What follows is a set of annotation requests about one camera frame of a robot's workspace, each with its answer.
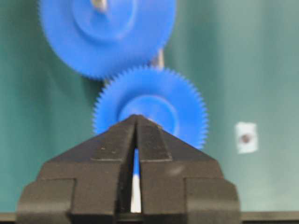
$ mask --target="blue gear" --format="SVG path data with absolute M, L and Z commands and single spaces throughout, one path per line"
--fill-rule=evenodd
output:
M 92 79 L 145 65 L 166 44 L 175 0 L 108 0 L 105 13 L 90 0 L 40 0 L 50 46 L 74 70 Z
M 202 98 L 191 83 L 168 69 L 140 67 L 120 74 L 100 93 L 94 112 L 96 134 L 141 114 L 198 149 L 205 143 L 208 125 Z

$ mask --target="white rod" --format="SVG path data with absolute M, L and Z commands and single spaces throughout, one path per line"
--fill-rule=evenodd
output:
M 108 8 L 107 0 L 91 0 L 91 3 L 100 12 L 104 13 L 107 11 Z

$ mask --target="black clamp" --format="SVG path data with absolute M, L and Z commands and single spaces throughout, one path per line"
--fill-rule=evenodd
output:
M 142 212 L 130 213 L 134 149 Z M 46 162 L 26 186 L 19 224 L 238 224 L 236 188 L 218 162 L 133 115 Z

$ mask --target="metal shaft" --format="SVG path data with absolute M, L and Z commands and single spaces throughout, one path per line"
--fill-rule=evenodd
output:
M 164 68 L 164 53 L 163 50 L 159 50 L 157 57 L 151 62 L 151 64 L 160 69 Z
M 108 8 L 107 1 L 108 0 L 91 0 L 91 3 L 97 10 L 104 13 L 107 11 L 107 8 Z

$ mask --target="green wall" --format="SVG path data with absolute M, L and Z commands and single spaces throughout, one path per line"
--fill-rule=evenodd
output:
M 242 210 L 299 210 L 299 1 L 177 0 L 166 65 L 209 110 L 205 152 L 238 186 Z M 0 212 L 47 159 L 88 139 L 101 83 L 51 51 L 34 0 L 0 1 Z M 259 150 L 238 154 L 234 126 L 258 126 Z

